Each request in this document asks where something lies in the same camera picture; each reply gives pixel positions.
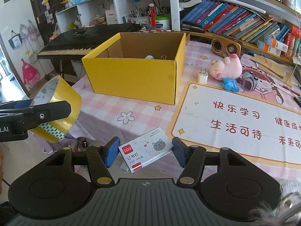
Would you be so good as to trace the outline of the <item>yellow packing tape roll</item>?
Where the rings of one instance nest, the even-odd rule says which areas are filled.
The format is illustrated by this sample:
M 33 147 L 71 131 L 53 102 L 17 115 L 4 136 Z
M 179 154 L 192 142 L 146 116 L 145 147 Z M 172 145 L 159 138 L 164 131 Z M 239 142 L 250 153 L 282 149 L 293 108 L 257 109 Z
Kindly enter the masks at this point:
M 32 132 L 50 143 L 62 140 L 77 120 L 81 105 L 81 96 L 61 76 L 52 78 L 30 104 L 38 111 L 38 126 Z

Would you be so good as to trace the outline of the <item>pink pig plush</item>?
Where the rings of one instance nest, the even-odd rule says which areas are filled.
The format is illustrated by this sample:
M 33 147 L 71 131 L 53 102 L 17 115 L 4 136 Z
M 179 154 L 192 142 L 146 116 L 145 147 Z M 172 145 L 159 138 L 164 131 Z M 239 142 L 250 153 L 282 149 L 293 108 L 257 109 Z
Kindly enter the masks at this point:
M 212 60 L 209 67 L 209 74 L 216 80 L 236 80 L 242 74 L 242 64 L 237 54 L 226 56 L 220 60 Z

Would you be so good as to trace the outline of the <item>black electronic keyboard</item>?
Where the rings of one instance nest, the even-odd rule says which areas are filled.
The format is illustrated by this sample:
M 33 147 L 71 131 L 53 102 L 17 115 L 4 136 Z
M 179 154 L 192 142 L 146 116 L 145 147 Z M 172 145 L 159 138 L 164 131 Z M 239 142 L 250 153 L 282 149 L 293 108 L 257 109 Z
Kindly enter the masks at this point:
M 37 55 L 39 59 L 80 60 L 93 49 L 121 32 L 137 32 L 139 24 L 112 24 L 74 29 L 61 33 Z

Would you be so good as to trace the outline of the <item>cartoon desk mat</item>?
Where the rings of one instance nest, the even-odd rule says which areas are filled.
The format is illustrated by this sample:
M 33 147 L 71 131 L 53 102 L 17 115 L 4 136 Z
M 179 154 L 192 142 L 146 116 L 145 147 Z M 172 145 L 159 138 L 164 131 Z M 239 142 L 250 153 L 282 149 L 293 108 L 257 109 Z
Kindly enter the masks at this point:
M 179 102 L 166 130 L 187 145 L 214 151 L 229 147 L 253 162 L 300 168 L 300 107 L 287 94 L 225 91 L 222 84 L 197 81 L 198 67 L 186 65 Z

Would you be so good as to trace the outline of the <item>pink checked tablecloth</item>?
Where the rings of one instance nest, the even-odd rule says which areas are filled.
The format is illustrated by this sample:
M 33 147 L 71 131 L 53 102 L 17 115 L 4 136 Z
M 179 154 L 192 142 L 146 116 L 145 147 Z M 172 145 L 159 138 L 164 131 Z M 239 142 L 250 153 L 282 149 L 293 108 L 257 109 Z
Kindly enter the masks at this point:
M 178 97 L 180 97 L 185 83 L 197 82 L 198 71 L 207 68 L 211 64 L 211 60 L 217 58 L 218 56 L 211 52 L 209 44 L 190 41 L 186 45 L 185 67 Z M 49 144 L 55 151 L 63 146 L 76 144 L 80 137 L 87 138 L 88 144 L 93 145 L 106 144 L 112 137 L 118 136 L 123 144 L 156 127 L 166 130 L 177 107 L 176 105 L 96 94 L 87 76 L 75 83 L 73 89 L 82 97 L 81 112 L 69 134 L 62 141 Z M 122 161 L 123 158 L 118 156 L 117 165 L 111 168 L 114 179 L 120 177 L 173 177 L 176 180 L 183 170 L 172 153 L 136 173 L 124 173 L 118 168 Z M 294 180 L 296 184 L 300 185 L 300 169 L 255 164 L 280 181 L 282 185 L 292 185 Z

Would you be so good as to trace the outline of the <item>pink backpack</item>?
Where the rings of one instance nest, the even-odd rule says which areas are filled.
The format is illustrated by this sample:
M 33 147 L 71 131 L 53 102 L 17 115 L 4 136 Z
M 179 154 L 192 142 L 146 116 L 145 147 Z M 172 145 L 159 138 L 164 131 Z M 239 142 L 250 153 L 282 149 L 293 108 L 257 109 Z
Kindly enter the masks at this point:
M 24 59 L 22 61 L 22 76 L 24 84 L 29 84 L 30 86 L 34 86 L 40 80 L 39 71 L 31 66 L 30 64 L 26 63 Z

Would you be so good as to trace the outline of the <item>white charger plug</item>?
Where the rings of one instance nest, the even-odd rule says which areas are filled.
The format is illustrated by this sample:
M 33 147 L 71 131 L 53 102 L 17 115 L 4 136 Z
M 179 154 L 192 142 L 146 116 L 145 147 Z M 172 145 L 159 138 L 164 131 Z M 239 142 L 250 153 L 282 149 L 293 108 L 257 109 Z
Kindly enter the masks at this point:
M 208 72 L 206 70 L 198 71 L 198 83 L 199 84 L 207 84 L 208 81 Z

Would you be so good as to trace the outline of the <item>staples box with cat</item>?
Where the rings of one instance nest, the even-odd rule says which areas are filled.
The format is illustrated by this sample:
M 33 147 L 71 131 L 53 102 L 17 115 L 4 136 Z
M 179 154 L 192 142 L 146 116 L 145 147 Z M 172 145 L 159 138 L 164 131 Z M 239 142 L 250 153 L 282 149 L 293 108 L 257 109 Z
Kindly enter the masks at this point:
M 119 147 L 120 153 L 131 173 L 164 157 L 173 149 L 173 144 L 160 127 Z

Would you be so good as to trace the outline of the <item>wooden retro radio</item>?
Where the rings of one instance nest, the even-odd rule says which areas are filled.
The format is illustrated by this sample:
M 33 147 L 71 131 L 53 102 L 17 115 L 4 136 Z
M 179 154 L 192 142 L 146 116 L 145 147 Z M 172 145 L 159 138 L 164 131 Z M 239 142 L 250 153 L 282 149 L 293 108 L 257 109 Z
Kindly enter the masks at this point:
M 241 59 L 244 53 L 243 44 L 239 40 L 219 34 L 214 34 L 211 50 L 214 54 L 223 58 L 236 54 Z

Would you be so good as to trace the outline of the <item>white spray bottle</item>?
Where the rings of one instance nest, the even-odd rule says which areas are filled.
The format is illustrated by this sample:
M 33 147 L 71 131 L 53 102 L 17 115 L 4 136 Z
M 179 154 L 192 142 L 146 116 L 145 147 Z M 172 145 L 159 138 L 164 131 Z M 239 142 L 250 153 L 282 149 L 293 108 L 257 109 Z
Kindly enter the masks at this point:
M 147 55 L 144 59 L 155 59 L 152 55 Z

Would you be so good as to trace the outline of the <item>blue crumpled packet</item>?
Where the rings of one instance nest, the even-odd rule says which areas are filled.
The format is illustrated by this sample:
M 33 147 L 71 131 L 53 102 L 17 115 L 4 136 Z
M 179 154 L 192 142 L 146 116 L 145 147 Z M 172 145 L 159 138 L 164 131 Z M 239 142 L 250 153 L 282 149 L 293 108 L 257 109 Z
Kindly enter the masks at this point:
M 239 92 L 240 89 L 237 85 L 236 80 L 223 78 L 223 89 L 230 92 Z

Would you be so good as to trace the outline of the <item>yellow cardboard box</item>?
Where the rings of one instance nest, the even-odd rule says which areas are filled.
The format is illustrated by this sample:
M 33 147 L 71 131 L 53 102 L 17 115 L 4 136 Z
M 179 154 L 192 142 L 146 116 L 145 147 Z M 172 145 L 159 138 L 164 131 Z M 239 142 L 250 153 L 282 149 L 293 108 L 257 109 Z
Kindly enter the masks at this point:
M 93 49 L 82 62 L 95 93 L 174 105 L 185 50 L 183 32 L 125 32 Z M 144 59 L 147 55 L 155 59 Z

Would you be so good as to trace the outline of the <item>purple toy truck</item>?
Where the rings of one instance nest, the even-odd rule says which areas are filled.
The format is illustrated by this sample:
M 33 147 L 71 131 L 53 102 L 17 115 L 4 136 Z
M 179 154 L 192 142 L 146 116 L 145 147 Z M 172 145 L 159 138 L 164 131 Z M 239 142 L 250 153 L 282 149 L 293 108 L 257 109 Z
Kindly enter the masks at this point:
M 255 90 L 257 87 L 258 78 L 254 75 L 252 71 L 246 71 L 242 74 L 242 89 L 247 91 Z

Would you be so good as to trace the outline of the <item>white pen holder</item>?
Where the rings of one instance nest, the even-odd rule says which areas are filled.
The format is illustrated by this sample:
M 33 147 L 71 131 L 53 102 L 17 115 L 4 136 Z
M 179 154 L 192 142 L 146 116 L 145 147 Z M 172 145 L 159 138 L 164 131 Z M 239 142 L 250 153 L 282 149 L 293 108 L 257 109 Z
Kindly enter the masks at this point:
M 142 17 L 130 17 L 130 21 L 133 24 L 146 24 L 150 25 L 150 18 L 148 16 L 142 16 Z

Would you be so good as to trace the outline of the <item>checkered board box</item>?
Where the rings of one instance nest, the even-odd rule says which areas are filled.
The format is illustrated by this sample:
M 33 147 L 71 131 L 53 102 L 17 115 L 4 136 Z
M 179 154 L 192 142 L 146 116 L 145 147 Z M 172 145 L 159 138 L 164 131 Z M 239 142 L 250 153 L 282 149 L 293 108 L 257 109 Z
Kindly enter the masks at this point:
M 168 32 L 168 33 L 178 33 L 180 31 L 176 30 L 159 30 L 159 29 L 141 29 L 138 33 L 160 33 L 160 32 Z M 190 42 L 190 33 L 184 32 L 186 35 L 186 45 Z

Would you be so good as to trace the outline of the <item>white bookshelf unit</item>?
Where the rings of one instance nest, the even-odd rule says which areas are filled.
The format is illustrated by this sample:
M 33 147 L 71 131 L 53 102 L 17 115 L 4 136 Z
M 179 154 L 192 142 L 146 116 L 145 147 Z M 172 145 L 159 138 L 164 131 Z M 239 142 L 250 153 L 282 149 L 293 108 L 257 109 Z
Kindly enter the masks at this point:
M 68 31 L 71 23 L 78 18 L 82 26 L 89 26 L 96 15 L 104 14 L 107 10 L 115 11 L 115 22 L 121 24 L 123 18 L 128 16 L 130 11 L 135 8 L 146 9 L 151 3 L 156 5 L 169 6 L 171 8 L 171 23 L 170 27 L 173 30 L 180 29 L 180 16 L 184 11 L 184 7 L 180 2 L 187 0 L 86 0 L 75 6 L 70 6 L 60 12 L 56 12 L 56 19 L 61 32 Z M 275 0 L 225 0 L 234 2 L 237 5 L 244 5 L 254 11 L 265 16 L 270 16 L 274 19 L 281 18 L 291 24 L 300 26 L 300 13 L 296 7 L 289 8 Z

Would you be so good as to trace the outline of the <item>white green-lid jar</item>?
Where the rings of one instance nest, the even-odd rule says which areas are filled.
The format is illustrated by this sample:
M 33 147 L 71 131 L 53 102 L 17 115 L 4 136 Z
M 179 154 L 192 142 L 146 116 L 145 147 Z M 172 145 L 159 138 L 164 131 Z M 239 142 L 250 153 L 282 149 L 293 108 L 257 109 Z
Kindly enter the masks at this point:
M 156 15 L 155 27 L 162 30 L 170 30 L 170 16 L 169 15 Z

